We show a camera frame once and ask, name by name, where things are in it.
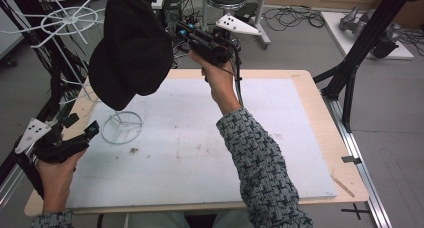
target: whiteboard surface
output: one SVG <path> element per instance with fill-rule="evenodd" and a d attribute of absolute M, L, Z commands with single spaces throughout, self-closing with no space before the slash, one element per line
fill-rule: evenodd
<path fill-rule="evenodd" d="M 280 145 L 300 197 L 335 197 L 293 82 L 244 79 L 241 85 L 245 107 Z M 112 145 L 100 134 L 91 141 L 78 162 L 68 208 L 241 201 L 236 168 L 215 126 L 222 116 L 203 80 L 166 79 L 155 94 L 136 96 L 125 111 L 142 117 L 141 134 L 124 145 Z M 90 122 L 102 126 L 113 114 L 99 103 Z M 131 132 L 127 127 L 116 137 Z"/>
<path fill-rule="evenodd" d="M 353 44 L 355 43 L 357 36 L 352 34 L 351 31 L 342 31 L 339 28 L 340 19 L 346 16 L 346 13 L 337 13 L 337 12 L 321 12 L 324 17 L 328 28 L 330 28 L 331 34 L 334 39 L 337 41 L 337 45 L 346 56 L 352 49 Z M 396 45 L 399 47 L 394 49 L 388 56 L 383 59 L 392 59 L 392 60 L 411 60 L 414 58 L 411 52 L 409 52 L 405 46 L 402 45 L 399 41 L 396 42 Z M 366 58 L 375 58 L 373 55 L 368 54 Z"/>

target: patterned sweater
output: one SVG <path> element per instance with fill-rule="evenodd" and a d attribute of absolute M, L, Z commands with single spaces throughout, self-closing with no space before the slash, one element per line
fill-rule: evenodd
<path fill-rule="evenodd" d="M 297 207 L 299 195 L 278 144 L 244 108 L 222 117 L 217 127 L 240 178 L 240 192 L 255 227 L 312 227 Z M 32 227 L 72 227 L 72 213 L 45 213 Z"/>

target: wooden table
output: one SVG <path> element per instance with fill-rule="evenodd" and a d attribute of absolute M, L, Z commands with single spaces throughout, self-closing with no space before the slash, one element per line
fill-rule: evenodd
<path fill-rule="evenodd" d="M 355 203 L 366 202 L 368 192 L 362 182 L 356 166 L 353 163 L 344 163 L 341 157 L 349 156 L 342 138 L 325 106 L 318 88 L 307 71 L 298 70 L 243 70 L 243 78 L 258 79 L 291 79 L 297 89 L 306 115 L 309 119 L 315 138 L 321 148 L 328 170 L 334 181 L 338 196 L 326 199 L 301 199 L 300 204 L 328 204 L 328 203 Z M 199 70 L 178 69 L 171 70 L 168 78 L 171 79 L 203 79 Z M 81 98 L 75 103 L 72 113 L 77 113 L 80 120 L 64 132 L 64 139 L 72 138 L 82 133 L 87 127 L 95 103 Z M 143 212 L 143 211 L 176 211 L 176 210 L 217 210 L 237 209 L 245 207 L 242 202 L 227 202 L 214 204 L 181 204 L 147 207 L 125 208 L 95 208 L 74 209 L 75 214 L 96 214 L 113 212 Z M 26 207 L 25 214 L 33 216 L 41 212 L 42 200 L 34 191 Z"/>

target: cap brim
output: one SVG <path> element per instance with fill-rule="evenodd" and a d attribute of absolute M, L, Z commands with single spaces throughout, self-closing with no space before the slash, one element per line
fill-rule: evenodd
<path fill-rule="evenodd" d="M 119 81 L 114 62 L 110 60 L 113 55 L 108 53 L 108 46 L 102 39 L 91 56 L 88 76 L 96 95 L 110 108 L 121 111 L 134 98 L 135 92 L 126 89 Z"/>

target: hand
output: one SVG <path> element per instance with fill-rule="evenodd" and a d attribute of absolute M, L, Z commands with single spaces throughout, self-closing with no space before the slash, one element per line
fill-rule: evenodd
<path fill-rule="evenodd" d="M 76 153 L 63 163 L 38 161 L 37 168 L 44 188 L 43 212 L 65 211 L 74 169 L 86 150 Z"/>
<path fill-rule="evenodd" d="M 211 87 L 211 94 L 214 101 L 218 104 L 221 113 L 226 115 L 241 107 L 233 89 L 233 71 L 231 63 L 228 61 L 222 68 L 218 68 L 200 57 L 196 52 L 190 51 L 189 56 L 192 60 L 202 66 L 202 75 L 206 75 Z"/>

